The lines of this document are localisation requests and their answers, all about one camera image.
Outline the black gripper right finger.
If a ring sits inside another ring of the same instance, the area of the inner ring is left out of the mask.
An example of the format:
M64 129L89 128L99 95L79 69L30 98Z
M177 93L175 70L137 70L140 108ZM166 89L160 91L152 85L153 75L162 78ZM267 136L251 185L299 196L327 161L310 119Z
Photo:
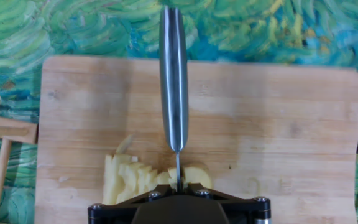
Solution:
M217 190L209 189L199 183L188 184L182 193L197 202L191 202L191 209L197 217L211 218L214 223L221 223L218 218L227 218L228 223L271 224L271 201L264 196L243 199Z

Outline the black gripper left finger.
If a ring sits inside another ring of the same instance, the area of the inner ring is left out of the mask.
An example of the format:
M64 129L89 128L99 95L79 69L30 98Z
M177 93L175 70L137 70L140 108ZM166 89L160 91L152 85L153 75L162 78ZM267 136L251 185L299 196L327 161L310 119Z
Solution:
M131 223L141 205L174 195L170 185L158 185L153 190L116 205L95 203L88 207L88 224Z

